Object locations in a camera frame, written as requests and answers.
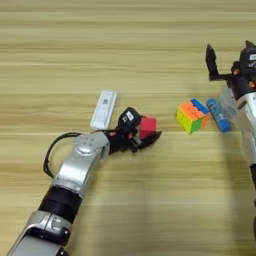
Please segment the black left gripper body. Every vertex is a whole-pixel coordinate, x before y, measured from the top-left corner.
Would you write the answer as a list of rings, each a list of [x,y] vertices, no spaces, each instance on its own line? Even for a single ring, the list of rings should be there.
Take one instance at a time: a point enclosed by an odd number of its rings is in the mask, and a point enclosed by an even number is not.
[[[138,130],[134,129],[128,133],[122,130],[111,130],[106,132],[106,137],[110,144],[109,153],[114,154],[119,151],[131,150],[135,153],[138,150],[138,144],[135,141],[135,136]]]

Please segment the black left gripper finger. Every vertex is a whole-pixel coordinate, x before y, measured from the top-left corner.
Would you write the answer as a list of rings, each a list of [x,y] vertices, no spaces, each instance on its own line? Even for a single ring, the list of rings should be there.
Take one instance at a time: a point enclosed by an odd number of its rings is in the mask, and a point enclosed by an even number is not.
[[[162,134],[161,131],[153,132],[151,135],[141,140],[141,143],[139,144],[139,148],[143,149],[154,144],[160,138],[161,134]]]

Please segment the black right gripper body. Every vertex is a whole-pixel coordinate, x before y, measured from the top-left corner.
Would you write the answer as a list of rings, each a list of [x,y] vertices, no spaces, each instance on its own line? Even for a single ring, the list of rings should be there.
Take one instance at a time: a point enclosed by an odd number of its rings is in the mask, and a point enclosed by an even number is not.
[[[220,74],[216,64],[209,66],[209,79],[224,80],[236,100],[248,93],[256,92],[256,62],[242,66],[240,61],[235,61],[231,72]]]

